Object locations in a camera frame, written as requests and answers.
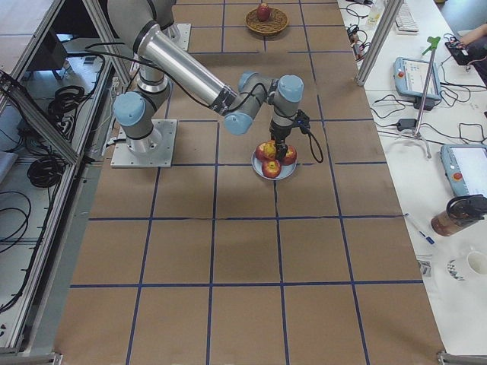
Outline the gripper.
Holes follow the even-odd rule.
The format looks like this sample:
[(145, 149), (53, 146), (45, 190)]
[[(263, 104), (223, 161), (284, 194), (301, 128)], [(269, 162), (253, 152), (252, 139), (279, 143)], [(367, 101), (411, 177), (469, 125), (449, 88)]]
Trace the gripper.
[(269, 131), (271, 139), (276, 143), (275, 159), (284, 160), (286, 156), (286, 138), (291, 134), (294, 120), (281, 116), (273, 116), (270, 122)]

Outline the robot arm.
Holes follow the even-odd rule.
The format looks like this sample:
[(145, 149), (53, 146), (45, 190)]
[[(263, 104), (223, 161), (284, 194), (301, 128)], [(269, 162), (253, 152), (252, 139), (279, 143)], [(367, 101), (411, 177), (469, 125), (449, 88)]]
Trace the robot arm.
[(200, 104), (224, 117), (226, 129), (243, 135), (250, 128), (260, 107), (273, 106), (270, 122), (277, 156), (288, 150), (285, 139), (293, 128), (307, 134), (309, 119), (300, 110), (304, 83), (296, 75), (271, 78), (246, 71), (238, 89), (220, 81), (205, 66), (181, 49), (170, 36), (174, 30), (174, 1), (109, 1), (107, 13), (118, 37), (139, 57), (143, 65), (161, 71), (179, 87), (191, 91)]

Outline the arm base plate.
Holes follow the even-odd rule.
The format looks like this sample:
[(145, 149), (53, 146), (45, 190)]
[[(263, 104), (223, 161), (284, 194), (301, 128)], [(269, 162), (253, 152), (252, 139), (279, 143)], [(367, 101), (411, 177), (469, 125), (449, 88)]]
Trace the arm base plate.
[(172, 24), (166, 30), (170, 40), (184, 51), (189, 48), (189, 39), (191, 34), (191, 24)]
[(152, 119), (153, 130), (143, 139), (126, 137), (120, 129), (113, 150), (111, 167), (113, 168), (169, 168), (172, 165), (176, 119)]

